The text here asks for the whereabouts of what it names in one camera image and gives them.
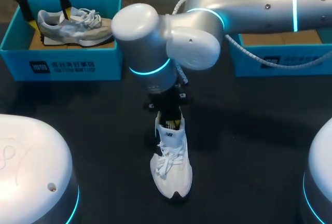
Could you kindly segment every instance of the blue box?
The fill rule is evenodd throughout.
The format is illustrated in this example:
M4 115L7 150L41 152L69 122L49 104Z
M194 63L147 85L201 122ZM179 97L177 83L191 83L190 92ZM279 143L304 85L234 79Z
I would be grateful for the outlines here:
M61 11L59 0L28 0L37 19L40 10ZM70 0L75 8L96 10L112 19L122 0ZM35 30L16 10L0 46L0 54L16 81L120 80L122 54L114 48L29 50Z
M241 35L232 38L246 50L256 56L279 65L300 65L314 61L332 51L332 30L317 31L323 44L312 45L275 45L245 46ZM230 56L237 77L265 76L300 76L300 75L331 75L332 59L303 69L279 69L265 66L242 53L233 44L229 44Z

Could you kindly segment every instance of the cable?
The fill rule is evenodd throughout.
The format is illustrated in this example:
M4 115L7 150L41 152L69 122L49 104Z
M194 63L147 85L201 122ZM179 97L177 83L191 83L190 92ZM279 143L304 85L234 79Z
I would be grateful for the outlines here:
M177 11L179 10L180 6L187 0L180 0L179 2L177 2L177 4L175 5L174 7L174 10L173 10L173 13L172 15L175 15L177 14ZM185 73L183 72L180 64L174 60L174 64L175 64L175 67L176 67L176 70L178 71L179 75L181 76L182 78L182 81L185 85L187 85L189 83L189 80L187 78L187 76L185 75Z
M173 15L175 15L177 13L177 11L179 10L180 6L187 0L180 0L176 5L175 5L175 8L174 8L174 11L173 11ZM251 59L257 61L257 62L260 62L261 64L264 64L266 66L269 66L269 67L274 67L274 68L280 68L280 69L302 69L302 68L306 68L306 67L310 67L310 66L314 66L314 65L317 65L319 63L322 63L324 60L326 60L327 58L330 58L332 57L332 51L330 51L329 53L323 55L322 57L318 58L317 60L315 61L312 61L312 62L308 62L308 63L305 63L305 64L301 64L301 65L294 65L294 66L286 66L286 65L279 65L279 64L274 64L272 62L267 62L265 61L264 59L262 58L259 58L258 56L252 54L251 52L249 52L248 50L246 50L245 48L243 48L240 44L238 44L232 37L230 37L229 35L226 35L225 36L226 39L231 43L233 44L236 48L238 48L241 52L243 52L245 55L247 55L248 57L250 57Z

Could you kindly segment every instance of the white dome device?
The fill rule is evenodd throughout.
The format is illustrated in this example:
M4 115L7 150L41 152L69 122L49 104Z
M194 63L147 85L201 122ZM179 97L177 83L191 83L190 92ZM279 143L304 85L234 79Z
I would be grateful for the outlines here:
M0 115L0 224L79 223L79 195L63 137L39 120Z
M332 119L314 138L301 185L300 210L305 223L332 223Z

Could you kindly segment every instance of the black table surface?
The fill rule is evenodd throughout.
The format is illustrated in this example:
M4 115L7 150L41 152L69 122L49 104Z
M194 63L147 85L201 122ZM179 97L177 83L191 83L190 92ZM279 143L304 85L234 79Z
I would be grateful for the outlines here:
M227 44L212 69L185 71L193 184L172 206L149 168L156 115L124 66L122 81L16 83L0 64L2 113L44 121L67 141L83 223L294 223L310 144L332 116L331 76L235 78Z

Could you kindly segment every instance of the white robot arm segment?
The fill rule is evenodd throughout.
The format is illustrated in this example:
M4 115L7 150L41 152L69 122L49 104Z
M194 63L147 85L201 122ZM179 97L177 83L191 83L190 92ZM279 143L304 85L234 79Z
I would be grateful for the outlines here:
M135 4L117 13L112 28L131 71L154 93L176 80L170 59L189 69L207 69L217 61L224 35L331 27L331 8L332 0L187 0L184 13L163 16ZM130 38L123 38L124 30Z

